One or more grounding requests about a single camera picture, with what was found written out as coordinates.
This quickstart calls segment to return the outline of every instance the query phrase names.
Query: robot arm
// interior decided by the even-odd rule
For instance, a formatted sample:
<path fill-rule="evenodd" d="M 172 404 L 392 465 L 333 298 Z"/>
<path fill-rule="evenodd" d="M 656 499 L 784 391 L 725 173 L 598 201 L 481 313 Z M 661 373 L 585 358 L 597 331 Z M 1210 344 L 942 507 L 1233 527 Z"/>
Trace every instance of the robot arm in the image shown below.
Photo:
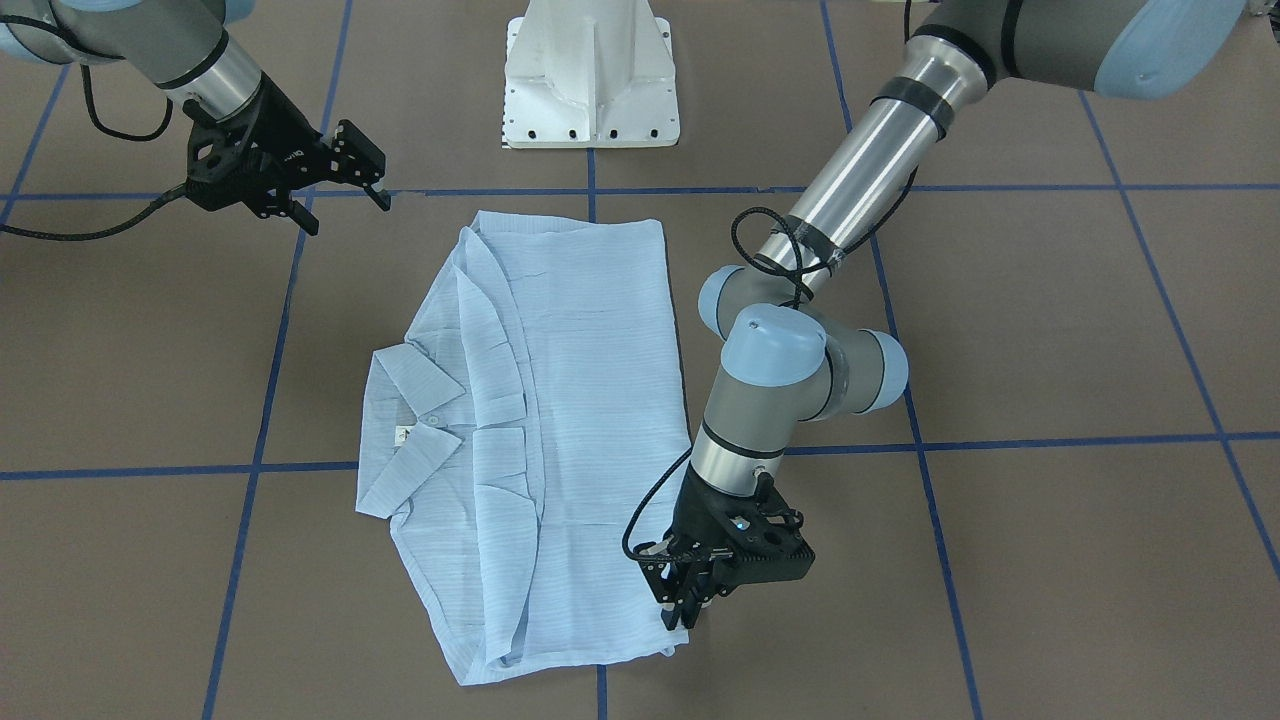
<path fill-rule="evenodd" d="M 319 220 L 292 191 L 321 181 L 358 186 L 389 209 L 381 150 L 348 120 L 323 137 L 223 27 L 252 4 L 0 0 L 0 14 L 58 28 L 0 24 L 0 49 L 56 64 L 133 64 L 195 122 L 184 190 L 206 210 L 243 202 L 260 218 L 287 217 L 315 234 Z"/>
<path fill-rule="evenodd" d="M 799 579 L 812 565 L 804 518 L 773 487 L 795 424 L 890 405 L 908 366 L 893 338 L 844 328 L 806 302 L 956 113 L 1007 77 L 1121 97 L 1169 95 L 1208 64 L 1243 5 L 947 0 L 928 18 L 906 44 L 902 69 L 774 225 L 753 268 L 722 268 L 703 286 L 703 322 L 726 341 L 721 369 L 671 528 L 660 542 L 628 550 L 668 629 L 692 628 L 717 594 Z"/>

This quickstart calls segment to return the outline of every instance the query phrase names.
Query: floor tile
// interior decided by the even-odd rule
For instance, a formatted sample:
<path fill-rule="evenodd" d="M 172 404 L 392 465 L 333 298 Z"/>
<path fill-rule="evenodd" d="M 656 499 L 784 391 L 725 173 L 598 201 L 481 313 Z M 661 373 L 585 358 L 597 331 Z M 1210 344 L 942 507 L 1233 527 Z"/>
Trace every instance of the floor tile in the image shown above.
<path fill-rule="evenodd" d="M 916 4 L 913 18 L 927 22 Z M 832 3 L 832 35 L 856 123 L 879 88 L 902 67 L 900 3 Z M 920 184 L 1111 184 L 1075 91 L 1021 79 L 996 85 L 961 109 L 947 137 L 924 156 Z"/>
<path fill-rule="evenodd" d="M 1276 46 L 1245 18 L 1206 70 L 1153 102 L 1089 96 L 1120 178 L 1135 183 L 1277 183 L 1268 128 L 1280 117 Z"/>
<path fill-rule="evenodd" d="M 701 421 L 712 382 L 719 368 L 723 342 L 698 316 L 698 292 L 707 275 L 723 265 L 740 265 L 728 228 L 733 218 L 753 205 L 780 213 L 795 202 L 795 195 L 648 195 L 599 199 L 599 220 L 616 223 L 659 218 L 667 234 L 667 264 L 671 273 L 676 320 L 680 328 L 681 361 L 689 421 Z M 755 252 L 769 232 L 769 220 L 745 220 L 739 236 L 748 252 Z M 855 255 L 814 304 L 815 307 L 852 328 L 886 331 L 884 301 L 876 270 L 867 254 Z M 864 416 L 846 415 L 797 427 L 791 445 L 831 446 L 911 442 L 904 404 Z"/>
<path fill-rule="evenodd" d="M 1275 716 L 1280 587 L 1221 446 L 929 464 L 987 717 Z"/>
<path fill-rule="evenodd" d="M 357 3 L 334 117 L 387 152 L 396 188 L 586 187 L 579 150 L 504 150 L 507 23 L 529 3 Z"/>
<path fill-rule="evenodd" d="M 284 4 L 259 3 L 259 12 L 228 28 L 316 126 L 329 92 L 342 5 L 334 0 L 310 3 L 306 13 L 298 13 Z M 280 42 L 282 27 L 306 41 Z M 56 69 L 47 72 L 56 74 Z M 164 117 L 164 95 L 127 63 L 93 68 L 93 97 L 102 123 L 123 132 L 151 132 Z M 360 118 L 352 119 L 361 124 Z M 108 137 L 90 124 L 79 69 L 72 68 L 23 191 L 160 193 L 187 176 L 191 124 L 175 108 L 159 140 L 137 143 Z"/>
<path fill-rule="evenodd" d="M 198 717 L 244 478 L 0 483 L 0 715 Z"/>
<path fill-rule="evenodd" d="M 911 454 L 788 459 L 817 553 L 792 583 L 717 598 L 671 659 L 609 667 L 609 717 L 969 717 Z"/>
<path fill-rule="evenodd" d="M 23 63 L 0 54 L 0 96 L 5 99 L 4 132 L 0 142 L 0 188 L 5 193 L 13 187 L 32 135 L 40 124 L 49 95 L 58 82 L 59 68 Z M 0 201 L 0 211 L 4 201 Z"/>
<path fill-rule="evenodd" d="M 671 22 L 680 143 L 600 151 L 600 187 L 809 183 L 845 137 L 818 4 L 652 6 Z"/>
<path fill-rule="evenodd" d="M 1212 432 L 1115 192 L 920 192 L 881 233 L 925 441 Z"/>
<path fill-rule="evenodd" d="M 413 314 L 477 210 L 586 218 L 586 200 L 399 195 L 392 213 L 325 197 L 307 241 L 271 413 L 271 462 L 355 460 L 374 350 L 404 342 Z"/>
<path fill-rule="evenodd" d="M 1280 193 L 1130 197 L 1222 424 L 1280 429 Z"/>
<path fill-rule="evenodd" d="M 595 669 L 460 688 L 353 473 L 264 475 L 214 717 L 595 717 Z"/>
<path fill-rule="evenodd" d="M 1231 450 L 1262 515 L 1271 546 L 1280 550 L 1280 441 L 1234 442 Z"/>
<path fill-rule="evenodd" d="M 142 205 L 19 201 L 12 222 L 86 231 Z M 92 242 L 4 236 L 0 469 L 248 462 L 296 236 L 186 201 Z"/>

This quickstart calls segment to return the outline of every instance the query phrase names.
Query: blue tape line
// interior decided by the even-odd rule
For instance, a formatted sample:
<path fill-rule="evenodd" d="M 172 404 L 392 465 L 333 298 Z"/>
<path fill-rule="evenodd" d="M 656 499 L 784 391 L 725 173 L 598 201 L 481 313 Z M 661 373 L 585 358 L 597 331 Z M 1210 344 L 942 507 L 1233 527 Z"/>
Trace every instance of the blue tape line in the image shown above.
<path fill-rule="evenodd" d="M 236 532 L 236 553 L 232 556 L 230 577 L 227 579 L 227 596 L 223 598 L 223 615 L 218 621 L 218 642 L 214 644 L 214 661 L 209 669 L 209 687 L 205 689 L 205 708 L 202 720 L 212 720 L 214 702 L 218 700 L 218 684 L 223 675 L 223 659 L 227 656 L 227 637 L 232 630 L 232 611 L 236 609 L 236 592 L 239 589 L 239 574 L 244 560 L 244 544 L 248 542 L 248 525 L 253 516 L 253 500 L 257 497 L 257 473 L 248 477 L 244 486 L 244 503 L 241 506 L 241 523 Z"/>
<path fill-rule="evenodd" d="M 1217 442 L 1212 433 L 1188 433 L 1165 436 L 1116 436 L 1080 438 L 1021 438 L 1021 439 L 974 439 L 956 442 L 925 442 L 920 447 L 925 452 L 956 452 L 972 450 L 1034 450 L 1055 447 L 1124 447 L 1143 445 L 1190 445 L 1198 442 Z M 1231 442 L 1275 442 L 1280 441 L 1276 432 L 1226 433 Z M 895 442 L 879 445 L 819 445 L 788 447 L 788 456 L 806 455 L 886 455 L 893 452 L 915 452 L 914 442 Z M 110 478 L 150 478 L 187 475 L 243 475 L 247 473 L 324 473 L 355 471 L 356 460 L 326 460 L 314 462 L 262 462 L 260 465 L 173 465 L 138 468 L 72 468 L 63 470 L 9 470 L 0 471 L 0 482 L 20 480 L 76 480 Z"/>
<path fill-rule="evenodd" d="M 609 720 L 609 671 L 604 665 L 595 666 L 595 717 Z"/>
<path fill-rule="evenodd" d="M 854 117 L 849 111 L 849 100 L 845 99 L 845 74 L 840 72 L 840 56 L 836 54 L 836 36 L 831 32 L 831 13 L 827 9 L 827 0 L 818 3 L 818 8 L 822 10 L 822 29 L 827 33 L 831 69 L 836 73 L 836 94 L 840 96 L 840 111 L 845 115 L 845 132 L 852 132 Z"/>
<path fill-rule="evenodd" d="M 1129 223 L 1133 224 L 1133 232 L 1138 237 L 1138 246 L 1142 249 L 1142 255 L 1147 260 L 1147 269 L 1151 270 L 1151 278 L 1156 283 L 1156 290 L 1160 292 L 1160 301 L 1165 305 L 1165 313 L 1169 314 L 1169 322 L 1174 325 L 1174 333 L 1178 336 L 1178 345 L 1183 348 L 1183 356 L 1187 359 L 1187 365 L 1192 370 L 1192 377 L 1196 379 L 1196 387 L 1199 389 L 1201 398 L 1204 401 L 1204 409 L 1208 411 L 1210 420 L 1213 423 L 1213 430 L 1217 433 L 1217 439 L 1222 445 L 1222 452 L 1226 455 L 1226 461 L 1231 466 L 1231 474 L 1235 477 L 1235 484 L 1240 489 L 1240 497 L 1244 500 L 1244 506 L 1249 511 L 1249 516 L 1253 519 L 1253 527 L 1258 532 L 1258 538 L 1262 541 L 1262 547 L 1266 550 L 1267 559 L 1271 561 L 1271 570 L 1275 573 L 1276 579 L 1280 580 L 1280 555 L 1276 553 L 1275 543 L 1271 542 L 1271 534 L 1267 532 L 1266 523 L 1262 520 L 1262 514 L 1258 512 L 1258 506 L 1253 501 L 1253 493 L 1249 491 L 1249 484 L 1244 479 L 1244 473 L 1240 471 L 1240 465 L 1235 460 L 1235 451 L 1231 450 L 1231 442 L 1226 430 L 1222 427 L 1222 419 L 1217 414 L 1217 409 L 1213 406 L 1213 398 L 1210 396 L 1208 386 L 1204 383 L 1204 377 L 1201 374 L 1199 364 L 1196 363 L 1196 355 L 1192 352 L 1190 342 L 1187 340 L 1187 333 L 1183 332 L 1183 323 L 1178 319 L 1178 313 L 1174 310 L 1174 301 L 1169 296 L 1169 290 L 1165 287 L 1165 281 L 1160 275 L 1160 268 L 1156 266 L 1156 259 L 1151 254 L 1151 246 L 1147 243 L 1147 234 L 1142 229 L 1142 223 L 1138 222 L 1138 214 L 1133 209 L 1133 202 L 1129 200 L 1129 192 L 1125 190 L 1124 184 L 1120 182 L 1120 170 L 1116 168 L 1115 159 L 1111 156 L 1111 149 L 1107 146 L 1106 138 L 1102 136 L 1102 127 L 1098 124 L 1098 118 L 1093 114 L 1093 108 L 1089 105 L 1089 99 L 1084 95 L 1084 91 L 1076 91 L 1080 97 L 1080 104 L 1084 105 L 1084 113 L 1089 118 L 1089 126 L 1093 128 L 1093 135 L 1098 140 L 1098 147 L 1102 149 L 1102 156 L 1107 161 L 1107 167 L 1111 169 L 1111 177 L 1115 179 L 1116 190 L 1120 192 L 1120 200 L 1124 201 L 1125 213 L 1129 215 Z"/>
<path fill-rule="evenodd" d="M 1228 184 L 1126 184 L 1134 191 L 1275 191 L 1280 184 L 1268 183 L 1228 183 Z M 911 192 L 1089 192 L 1115 191 L 1115 184 L 916 184 Z M 602 195 L 792 195 L 805 191 L 804 186 L 721 186 L 721 187 L 596 187 Z M 393 196 L 422 195 L 426 197 L 483 197 L 483 196 L 552 196 L 552 195 L 591 195 L 585 187 L 442 187 L 442 188 L 398 188 L 389 190 Z M 362 190 L 314 190 L 316 197 L 365 197 Z M 160 192 L 31 192 L 0 195 L 13 200 L 59 201 L 59 200 L 155 200 Z"/>
<path fill-rule="evenodd" d="M 1235 182 L 1235 183 L 1180 183 L 1180 184 L 1161 184 L 1161 183 L 1142 183 L 1142 184 L 1123 184 L 1120 186 L 1125 190 L 1280 190 L 1280 182 Z"/>
<path fill-rule="evenodd" d="M 884 296 L 884 319 L 888 323 L 890 334 L 895 340 L 897 334 L 897 319 L 893 316 L 893 301 L 888 293 L 888 278 L 884 274 L 884 260 L 881 256 L 879 238 L 872 234 L 872 258 L 876 261 L 876 277 Z M 960 664 L 964 667 L 965 687 L 969 691 L 969 706 L 973 710 L 974 720 L 982 720 L 982 700 L 978 696 L 978 680 L 973 669 L 973 657 L 969 653 L 969 639 L 964 629 L 964 616 L 960 612 L 960 598 L 956 593 L 955 579 L 951 575 L 951 555 L 947 552 L 946 534 L 942 532 L 942 516 L 938 514 L 938 501 L 933 492 L 933 478 L 929 474 L 929 461 L 925 456 L 925 446 L 920 434 L 920 421 L 915 413 L 915 400 L 911 397 L 911 384 L 908 383 L 902 392 L 906 402 L 906 418 L 911 424 L 911 439 L 915 447 L 915 460 L 920 468 L 920 482 L 924 486 L 924 498 L 929 506 L 929 523 L 933 525 L 933 543 L 938 552 L 938 564 L 942 568 L 942 584 L 947 592 L 947 606 L 951 609 L 951 625 L 955 629 L 956 647 L 960 650 Z"/>
<path fill-rule="evenodd" d="M 355 460 L 339 460 L 330 462 L 264 462 L 259 465 L 260 473 L 328 473 L 337 470 L 356 470 L 360 462 Z"/>
<path fill-rule="evenodd" d="M 849 113 L 849 102 L 845 100 L 844 74 L 840 72 L 840 56 L 836 53 L 836 41 L 831 32 L 831 15 L 827 12 L 827 0 L 819 4 L 822 8 L 823 28 L 827 32 L 827 50 L 831 53 L 831 67 L 836 73 L 836 90 L 840 92 L 840 109 L 845 114 L 845 131 L 852 132 L 854 122 Z M 881 258 L 879 240 L 872 234 L 872 256 L 876 260 L 876 277 L 879 281 L 881 293 L 884 296 L 884 319 L 888 322 L 890 333 L 897 340 L 897 322 L 893 318 L 893 301 L 890 299 L 888 278 L 884 275 L 884 261 Z M 947 605 L 951 607 L 951 624 L 955 628 L 956 646 L 960 650 L 960 664 L 964 666 L 965 685 L 969 689 L 969 706 L 973 710 L 974 720 L 982 720 L 982 701 L 978 697 L 978 682 L 973 671 L 973 660 L 969 656 L 969 641 L 964 632 L 964 618 L 960 615 L 960 601 L 956 596 L 955 582 L 951 578 L 951 560 L 947 553 L 946 537 L 942 533 L 942 519 L 938 515 L 937 498 L 933 495 L 933 479 L 929 475 L 929 461 L 924 454 L 924 443 L 920 437 L 920 423 L 915 415 L 915 402 L 911 400 L 911 387 L 908 383 L 902 393 L 906 400 L 906 416 L 911 423 L 911 438 L 914 441 L 915 459 L 920 466 L 920 480 L 924 484 L 924 497 L 929 506 L 929 521 L 933 524 L 933 542 L 938 551 L 938 562 L 942 566 L 942 583 L 947 591 Z"/>
<path fill-rule="evenodd" d="M 947 452 L 955 450 L 1028 450 L 1028 448 L 1043 448 L 1043 447 L 1187 445 L 1194 442 L 1217 442 L 1217 436 L 1211 433 L 1198 433 L 1198 434 L 1170 434 L 1170 436 L 1117 436 L 1117 437 L 1085 437 L 1085 438 L 927 442 L 924 443 L 924 450 L 929 452 Z"/>
<path fill-rule="evenodd" d="M 0 473 L 0 482 L 79 480 L 104 478 L 168 478 L 188 475 L 243 475 L 252 465 L 180 465 L 154 468 L 87 468 L 72 470 L 17 470 Z"/>
<path fill-rule="evenodd" d="M 347 33 L 351 28 L 351 9 L 352 0 L 347 0 L 343 5 L 342 27 L 338 31 L 338 47 L 334 50 L 333 70 L 329 76 L 329 91 L 324 105 L 324 118 L 320 122 L 323 128 L 329 127 L 334 99 L 338 95 L 338 79 L 342 74 L 342 59 L 346 54 Z M 311 210 L 314 206 L 315 197 L 315 192 L 307 192 L 307 200 L 305 202 L 307 210 Z M 293 305 L 293 290 L 298 282 L 298 266 L 302 263 L 302 252 L 306 250 L 306 232 L 298 229 L 298 237 L 293 249 L 293 264 L 289 268 L 289 283 L 284 291 L 284 306 L 280 309 L 280 325 L 275 336 L 275 352 L 271 356 L 271 374 L 268 378 L 266 395 L 262 400 L 262 421 L 259 427 L 257 442 L 253 448 L 255 465 L 262 462 L 262 454 L 266 450 L 266 436 L 271 425 L 271 407 L 275 404 L 276 383 L 280 377 L 280 364 L 284 359 L 284 341 L 289 332 L 289 313 Z M 248 483 L 244 487 L 244 506 L 241 511 L 241 524 L 239 532 L 236 537 L 236 553 L 232 557 L 232 570 L 227 580 L 227 597 L 223 601 L 223 618 L 218 626 L 218 642 L 214 646 L 214 660 L 209 670 L 209 687 L 205 691 L 205 707 L 201 715 L 202 720 L 212 720 L 214 705 L 218 701 L 218 685 L 221 680 L 223 659 L 227 655 L 227 639 L 230 635 L 232 614 L 236 610 L 236 591 L 239 587 L 241 568 L 244 562 L 244 547 L 248 539 L 250 523 L 253 518 L 253 500 L 257 496 L 257 479 L 259 473 L 251 474 Z"/>
<path fill-rule="evenodd" d="M 1238 441 L 1257 441 L 1257 439 L 1280 439 L 1280 432 L 1276 433 L 1226 433 L 1226 439 L 1231 442 Z"/>
<path fill-rule="evenodd" d="M 36 123 L 36 132 L 31 136 L 31 142 L 27 143 L 27 154 L 22 159 L 22 165 L 18 168 L 18 174 L 13 178 L 13 187 L 9 190 L 9 197 L 5 200 L 4 209 L 0 210 L 0 225 L 9 222 L 9 214 L 13 213 L 13 206 L 18 202 L 18 192 L 22 190 L 23 181 L 27 179 L 27 172 L 31 170 L 31 163 L 36 159 L 36 149 L 40 147 L 41 138 L 45 137 L 45 128 L 49 127 L 49 118 L 54 114 L 54 105 L 58 104 L 58 96 L 63 94 L 63 86 L 67 83 L 67 74 L 70 72 L 70 65 L 65 65 L 63 72 L 58 73 L 58 81 L 54 83 L 54 90 L 49 94 L 49 100 L 45 102 L 44 111 L 40 113 L 40 122 Z"/>
<path fill-rule="evenodd" d="M 595 149 L 586 149 L 586 222 L 595 222 Z"/>

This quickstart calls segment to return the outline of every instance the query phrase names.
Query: light blue joint cap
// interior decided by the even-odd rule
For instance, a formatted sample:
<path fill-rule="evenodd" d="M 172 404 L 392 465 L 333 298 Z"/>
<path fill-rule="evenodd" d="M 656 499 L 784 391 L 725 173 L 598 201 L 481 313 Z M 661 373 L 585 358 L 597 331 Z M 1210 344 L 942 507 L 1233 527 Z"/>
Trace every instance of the light blue joint cap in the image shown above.
<path fill-rule="evenodd" d="M 707 278 L 703 290 L 698 293 L 698 316 L 721 340 L 724 340 L 724 333 L 719 329 L 719 293 L 724 290 L 728 277 L 741 269 L 741 265 L 724 265 Z"/>
<path fill-rule="evenodd" d="M 906 379 L 911 374 L 911 366 L 906 361 L 906 351 L 902 350 L 900 342 L 893 340 L 893 336 L 876 331 L 863 332 L 872 333 L 872 337 L 881 346 L 881 357 L 884 359 L 884 377 L 881 379 L 881 389 L 876 395 L 876 400 L 872 401 L 867 410 L 854 413 L 854 415 L 865 415 L 872 410 L 888 407 L 897 402 L 897 398 L 902 397 L 902 392 L 906 389 Z"/>
<path fill-rule="evenodd" d="M 827 331 L 799 310 L 758 302 L 733 320 L 721 366 L 735 379 L 756 387 L 799 383 L 822 366 Z"/>
<path fill-rule="evenodd" d="M 86 13 L 110 13 L 113 10 L 123 10 L 125 8 L 132 8 L 141 3 L 142 0 L 59 0 L 63 5 L 73 10 L 83 10 Z"/>
<path fill-rule="evenodd" d="M 1108 97 L 1158 100 L 1208 65 L 1245 0 L 1148 0 L 1107 51 L 1093 90 Z"/>
<path fill-rule="evenodd" d="M 42 63 L 49 65 L 54 64 L 50 63 L 49 60 L 41 59 L 31 50 L 27 50 L 27 47 L 22 42 L 18 42 L 18 38 L 13 36 L 13 31 L 9 29 L 9 26 L 4 24 L 0 24 L 0 50 L 4 50 L 5 53 L 13 55 L 14 58 L 18 58 L 19 60 L 26 60 L 28 63 Z"/>
<path fill-rule="evenodd" d="M 232 24 L 253 14 L 256 0 L 227 0 L 227 19 L 223 24 Z"/>

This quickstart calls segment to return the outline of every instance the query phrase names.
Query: light blue shirt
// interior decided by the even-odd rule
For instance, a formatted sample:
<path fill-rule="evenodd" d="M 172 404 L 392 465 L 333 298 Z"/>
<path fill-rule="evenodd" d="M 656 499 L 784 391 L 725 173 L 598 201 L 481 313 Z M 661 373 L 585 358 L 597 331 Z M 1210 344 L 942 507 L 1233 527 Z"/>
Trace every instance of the light blue shirt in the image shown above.
<path fill-rule="evenodd" d="M 370 366 L 356 509 L 390 518 L 458 683 L 687 642 L 620 551 L 689 446 L 662 225 L 480 213 L 404 341 Z"/>

